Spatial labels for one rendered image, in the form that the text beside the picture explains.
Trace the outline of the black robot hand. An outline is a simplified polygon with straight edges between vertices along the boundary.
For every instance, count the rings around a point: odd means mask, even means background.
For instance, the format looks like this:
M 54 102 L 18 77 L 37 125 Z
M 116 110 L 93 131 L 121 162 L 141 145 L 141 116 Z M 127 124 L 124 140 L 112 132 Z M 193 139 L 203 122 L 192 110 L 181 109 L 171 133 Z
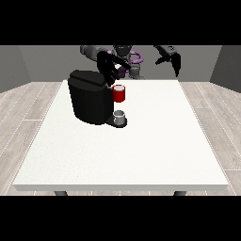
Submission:
M 115 67 L 116 64 L 121 65 L 124 69 L 131 69 L 131 66 L 123 59 L 109 54 L 106 51 L 101 51 L 97 54 L 97 69 L 110 87 L 115 83 L 116 80 L 120 79 L 119 71 Z
M 181 69 L 181 55 L 180 54 L 174 53 L 172 55 L 161 56 L 156 60 L 155 64 L 159 65 L 163 62 L 170 62 L 172 65 L 172 68 L 175 72 L 175 76 L 179 75 L 180 69 Z

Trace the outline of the red pod holder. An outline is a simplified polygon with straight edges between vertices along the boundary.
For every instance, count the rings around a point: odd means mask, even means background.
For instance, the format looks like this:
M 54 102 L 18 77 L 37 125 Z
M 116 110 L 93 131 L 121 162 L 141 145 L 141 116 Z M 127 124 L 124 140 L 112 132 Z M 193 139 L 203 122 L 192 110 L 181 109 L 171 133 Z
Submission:
M 116 85 L 112 88 L 113 101 L 116 103 L 121 103 L 125 100 L 125 86 Z

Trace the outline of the black coffee machine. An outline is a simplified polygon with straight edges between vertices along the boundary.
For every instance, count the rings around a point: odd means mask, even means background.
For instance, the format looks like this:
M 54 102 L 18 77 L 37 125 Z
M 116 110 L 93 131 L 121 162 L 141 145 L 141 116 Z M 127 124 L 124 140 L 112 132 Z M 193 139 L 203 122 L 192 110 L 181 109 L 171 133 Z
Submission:
M 127 125 L 114 123 L 112 89 L 99 72 L 75 70 L 70 73 L 68 86 L 76 118 L 95 125 L 109 124 L 116 128 Z

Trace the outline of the small grey cup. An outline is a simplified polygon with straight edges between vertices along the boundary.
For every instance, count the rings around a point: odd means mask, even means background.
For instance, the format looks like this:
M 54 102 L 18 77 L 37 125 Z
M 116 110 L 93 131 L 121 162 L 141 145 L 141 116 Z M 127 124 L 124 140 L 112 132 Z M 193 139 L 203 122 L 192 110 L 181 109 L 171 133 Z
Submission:
M 125 113 L 122 110 L 116 110 L 113 116 L 116 125 L 123 125 L 125 123 Z

